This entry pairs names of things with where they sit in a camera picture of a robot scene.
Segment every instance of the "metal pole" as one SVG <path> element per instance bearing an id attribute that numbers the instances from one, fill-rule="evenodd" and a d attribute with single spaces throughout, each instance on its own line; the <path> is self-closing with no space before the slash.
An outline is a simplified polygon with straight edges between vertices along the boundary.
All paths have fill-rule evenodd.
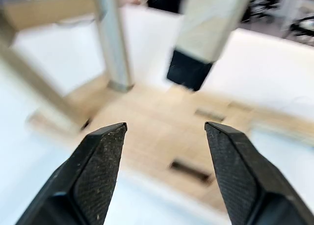
<path id="1" fill-rule="evenodd" d="M 126 92 L 134 82 L 129 66 L 121 24 L 118 0 L 95 0 L 100 42 L 105 56 L 106 68 L 110 74 L 109 87 Z"/>

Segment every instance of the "wooden piece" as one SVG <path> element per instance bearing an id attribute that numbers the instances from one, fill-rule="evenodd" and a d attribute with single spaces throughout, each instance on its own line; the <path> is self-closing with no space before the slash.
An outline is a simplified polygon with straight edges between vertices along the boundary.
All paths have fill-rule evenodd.
<path id="1" fill-rule="evenodd" d="M 95 0 L 99 12 L 96 16 L 99 39 L 110 74 L 108 86 L 128 92 L 134 86 L 121 23 L 118 0 Z"/>
<path id="2" fill-rule="evenodd" d="M 38 75 L 17 53 L 0 40 L 0 62 L 2 71 L 21 86 L 28 96 L 44 105 L 41 109 L 64 131 L 78 132 L 87 117 L 69 105 L 48 83 Z"/>
<path id="3" fill-rule="evenodd" d="M 3 11 L 10 24 L 21 31 L 96 13 L 97 7 L 94 0 L 26 0 L 6 2 Z"/>
<path id="4" fill-rule="evenodd" d="M 204 187 L 189 175 L 169 170 L 174 159 L 183 158 L 197 165 L 198 169 L 214 171 L 204 123 L 215 119 L 195 115 L 198 108 L 224 115 L 223 124 L 231 125 L 248 136 L 252 122 L 265 121 L 285 131 L 298 132 L 299 137 L 314 137 L 314 123 L 234 102 L 221 95 L 202 91 L 193 93 L 175 85 L 168 91 L 160 91 L 143 84 L 137 84 L 128 93 L 120 93 L 106 88 L 105 80 L 108 78 L 97 77 L 67 97 L 80 111 L 94 115 L 85 132 L 72 138 L 71 146 L 76 147 L 90 131 L 125 121 L 128 132 L 121 159 L 122 170 L 131 169 L 153 177 L 224 212 L 226 208 L 216 180 Z"/>
<path id="5" fill-rule="evenodd" d="M 9 24 L 3 11 L 0 10 L 0 39 L 6 44 L 11 46 L 16 36 L 16 30 Z"/>

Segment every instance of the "textured rubber pad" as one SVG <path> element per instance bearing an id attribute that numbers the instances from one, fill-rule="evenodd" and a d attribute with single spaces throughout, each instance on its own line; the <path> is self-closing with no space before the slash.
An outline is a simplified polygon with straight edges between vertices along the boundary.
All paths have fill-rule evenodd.
<path id="1" fill-rule="evenodd" d="M 205 130 L 233 225 L 314 224 L 313 215 L 292 186 L 244 133 L 213 122 L 206 123 Z"/>
<path id="2" fill-rule="evenodd" d="M 198 91 L 207 77 L 212 63 L 202 63 L 179 51 L 174 50 L 167 79 Z"/>
<path id="3" fill-rule="evenodd" d="M 117 180 L 125 132 L 121 125 L 102 136 L 75 184 L 74 199 L 91 225 L 104 224 Z"/>
<path id="4" fill-rule="evenodd" d="M 126 131 L 126 123 L 118 123 L 88 134 L 16 225 L 103 225 Z"/>

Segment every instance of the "floor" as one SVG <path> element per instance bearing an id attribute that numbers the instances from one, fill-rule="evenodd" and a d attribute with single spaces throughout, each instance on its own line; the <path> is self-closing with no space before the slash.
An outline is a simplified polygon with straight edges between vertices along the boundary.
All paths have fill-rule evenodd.
<path id="1" fill-rule="evenodd" d="M 253 18 L 252 23 L 241 23 L 239 25 L 239 28 L 260 32 L 279 38 L 282 38 L 285 35 L 286 31 L 282 30 L 282 25 L 284 22 L 282 18 L 275 18 L 272 23 L 268 23 L 266 20 L 266 18 Z M 286 39 L 300 43 L 304 43 L 305 41 L 307 41 L 293 35 L 289 35 Z"/>

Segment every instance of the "wooden board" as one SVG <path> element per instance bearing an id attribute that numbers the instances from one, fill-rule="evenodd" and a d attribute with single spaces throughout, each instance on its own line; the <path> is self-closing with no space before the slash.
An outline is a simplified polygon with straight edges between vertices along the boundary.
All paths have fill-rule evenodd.
<path id="1" fill-rule="evenodd" d="M 96 13 L 97 7 L 94 0 L 25 0 L 6 2 L 3 12 L 10 24 L 21 31 Z"/>
<path id="2" fill-rule="evenodd" d="M 299 137 L 314 136 L 314 124 L 311 122 L 214 94 L 193 93 L 180 86 L 173 86 L 164 92 L 143 84 L 136 84 L 128 93 L 119 93 L 106 88 L 107 81 L 103 76 L 98 77 L 67 96 L 81 112 L 94 116 L 91 125 L 81 135 L 67 135 L 71 146 L 75 147 L 90 131 L 125 121 L 128 132 L 122 169 L 132 169 L 153 177 L 220 211 L 226 212 L 226 208 L 216 181 L 208 186 L 188 175 L 169 170 L 172 160 L 181 158 L 205 172 L 213 173 L 204 123 L 215 119 L 195 114 L 197 109 L 225 116 L 223 124 L 248 135 L 252 121 L 260 121 L 287 133 L 298 132 Z"/>

